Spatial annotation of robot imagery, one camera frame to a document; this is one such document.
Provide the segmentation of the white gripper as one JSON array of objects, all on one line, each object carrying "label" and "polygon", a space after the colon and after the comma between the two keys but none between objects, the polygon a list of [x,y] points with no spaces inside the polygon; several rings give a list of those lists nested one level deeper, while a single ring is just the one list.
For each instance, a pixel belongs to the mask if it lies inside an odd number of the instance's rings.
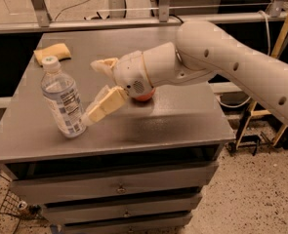
[{"label": "white gripper", "polygon": [[90,65],[96,72],[105,74],[118,86],[113,88],[104,86],[100,90],[82,116],[85,126],[98,123],[107,115],[121,108],[128,100],[128,95],[131,98],[138,98],[153,90],[146,75],[144,56],[140,51],[125,55],[120,59],[94,60]]}]

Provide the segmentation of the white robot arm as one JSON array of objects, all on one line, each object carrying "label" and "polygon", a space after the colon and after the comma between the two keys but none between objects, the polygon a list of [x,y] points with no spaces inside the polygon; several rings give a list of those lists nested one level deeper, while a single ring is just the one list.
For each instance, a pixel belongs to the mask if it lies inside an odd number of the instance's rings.
[{"label": "white robot arm", "polygon": [[113,80],[82,116],[93,125],[163,85],[205,82],[219,74],[288,127],[288,63],[255,51],[206,20],[183,23],[176,41],[122,58],[95,60],[91,67]]}]

